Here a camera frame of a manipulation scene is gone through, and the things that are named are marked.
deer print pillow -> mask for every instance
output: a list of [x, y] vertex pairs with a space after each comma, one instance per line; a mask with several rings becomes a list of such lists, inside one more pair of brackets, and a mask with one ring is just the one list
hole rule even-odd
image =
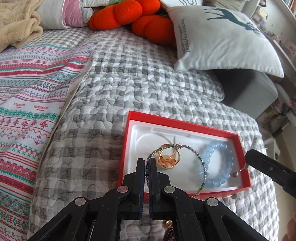
[[175, 6], [202, 6], [202, 0], [160, 0], [163, 8]]
[[167, 8], [174, 23], [175, 70], [254, 69], [278, 77], [284, 72], [271, 43], [243, 13], [224, 8]]

white plastic tray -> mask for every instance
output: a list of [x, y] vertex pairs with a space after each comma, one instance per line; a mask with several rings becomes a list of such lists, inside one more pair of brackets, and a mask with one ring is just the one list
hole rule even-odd
[[[224, 141], [227, 143], [229, 148], [233, 151], [233, 169], [239, 170], [237, 156], [231, 139], [131, 120], [129, 123], [126, 142], [127, 146], [124, 159], [123, 176], [136, 170], [138, 158], [146, 160], [151, 152], [162, 144], [180, 143], [188, 145], [202, 155], [209, 143], [213, 140]], [[169, 148], [165, 150], [163, 154], [171, 155], [172, 152], [173, 149]], [[195, 193], [202, 183], [202, 180], [199, 177], [200, 161], [191, 151], [187, 149], [181, 149], [179, 152], [181, 154], [180, 162], [173, 169], [158, 170], [169, 176], [172, 186], [178, 187], [187, 193]], [[221, 168], [223, 168], [222, 163], [223, 155], [219, 150], [215, 150], [208, 165], [209, 169], [207, 172], [210, 174], [210, 178], [215, 178], [221, 171], [223, 171], [221, 170]], [[203, 193], [234, 190], [238, 189], [241, 185], [242, 180], [239, 175], [238, 177], [230, 177], [219, 188], [205, 188]]]

beaded bracelet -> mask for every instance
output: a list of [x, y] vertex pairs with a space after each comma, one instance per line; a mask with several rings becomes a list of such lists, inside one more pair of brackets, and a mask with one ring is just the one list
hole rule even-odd
[[[195, 151], [193, 148], [191, 148], [190, 146], [187, 146], [187, 145], [181, 145], [181, 144], [171, 144], [171, 145], [167, 145], [167, 146], [162, 146], [160, 148], [157, 148], [156, 150], [154, 150], [147, 158], [147, 162], [146, 162], [146, 165], [148, 165], [148, 161], [152, 158], [152, 156], [157, 153], [157, 152], [160, 152], [164, 149], [167, 149], [167, 148], [174, 148], [174, 149], [182, 149], [182, 148], [186, 148], [190, 151], [192, 151], [197, 157], [198, 159], [200, 160], [201, 162], [201, 165], [203, 167], [203, 182], [201, 184], [201, 187], [197, 190], [197, 192], [192, 196], [193, 198], [195, 198], [197, 195], [199, 195], [204, 186], [205, 186], [205, 182], [207, 181], [207, 177], [209, 176], [209, 174], [206, 172], [206, 169], [205, 169], [205, 163], [203, 162], [201, 156], [198, 154], [197, 151]], [[145, 172], [145, 176], [146, 176], [146, 181], [147, 181], [147, 186], [149, 187], [149, 183], [148, 183], [148, 170], [146, 168], [146, 172]]]
[[207, 171], [208, 169], [208, 164], [210, 163], [210, 158], [212, 156], [212, 154], [214, 153], [214, 151], [216, 149], [220, 149], [220, 150], [224, 150], [224, 154], [225, 154], [225, 169], [221, 172], [221, 175], [218, 175], [217, 177], [210, 179], [210, 175], [207, 175], [207, 181], [205, 183], [205, 186], [207, 188], [218, 188], [221, 186], [221, 184], [225, 183], [230, 176], [232, 176], [232, 167], [234, 165], [233, 163], [233, 155], [232, 155], [232, 150], [230, 150], [227, 146], [226, 143], [223, 142], [217, 142], [217, 141], [213, 141], [210, 143], [210, 145], [208, 145], [207, 149], [205, 150], [204, 154], [202, 155], [203, 160], [205, 165], [204, 166], [200, 166], [200, 178], [203, 179], [203, 172], [204, 170]]

beige fleece blanket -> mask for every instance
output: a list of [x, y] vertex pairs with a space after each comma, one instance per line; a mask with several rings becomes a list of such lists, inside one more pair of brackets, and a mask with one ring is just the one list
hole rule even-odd
[[42, 35], [40, 15], [34, 10], [43, 0], [0, 0], [0, 52], [11, 45], [16, 48]]

patterned blanket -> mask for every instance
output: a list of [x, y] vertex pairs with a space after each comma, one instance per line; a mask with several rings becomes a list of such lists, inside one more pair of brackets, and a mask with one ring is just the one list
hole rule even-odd
[[[93, 32], [51, 31], [40, 41], [79, 45], [98, 41], [87, 78], [62, 117], [36, 180], [29, 217], [30, 237], [78, 196], [93, 199], [117, 185], [129, 110], [237, 133], [244, 150], [260, 135], [254, 119], [225, 106], [221, 85], [210, 71], [176, 72], [176, 52], [124, 28]], [[256, 149], [265, 153], [260, 139]], [[252, 188], [222, 201], [269, 240], [278, 237], [272, 180], [249, 169]], [[121, 240], [162, 240], [162, 222], [146, 215], [124, 221]]]
[[0, 240], [27, 239], [36, 173], [94, 44], [35, 44], [0, 54]]

